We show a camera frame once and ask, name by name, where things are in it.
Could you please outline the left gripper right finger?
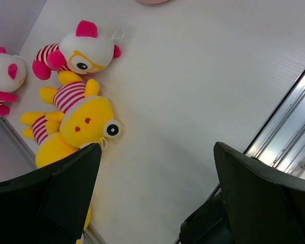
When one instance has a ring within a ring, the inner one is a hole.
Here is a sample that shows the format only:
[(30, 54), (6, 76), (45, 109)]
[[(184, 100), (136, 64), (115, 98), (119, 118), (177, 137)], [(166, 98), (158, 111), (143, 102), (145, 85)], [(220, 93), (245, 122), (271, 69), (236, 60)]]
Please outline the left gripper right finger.
[(305, 243), (305, 180), (223, 142), (213, 148), (235, 243)]

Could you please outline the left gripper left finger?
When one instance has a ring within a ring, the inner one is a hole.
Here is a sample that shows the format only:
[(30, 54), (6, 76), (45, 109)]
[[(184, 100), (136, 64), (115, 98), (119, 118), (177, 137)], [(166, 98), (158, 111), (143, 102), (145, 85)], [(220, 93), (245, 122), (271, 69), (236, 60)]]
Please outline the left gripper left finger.
[(92, 143), (55, 163), (0, 182), (0, 243), (76, 243), (99, 171)]

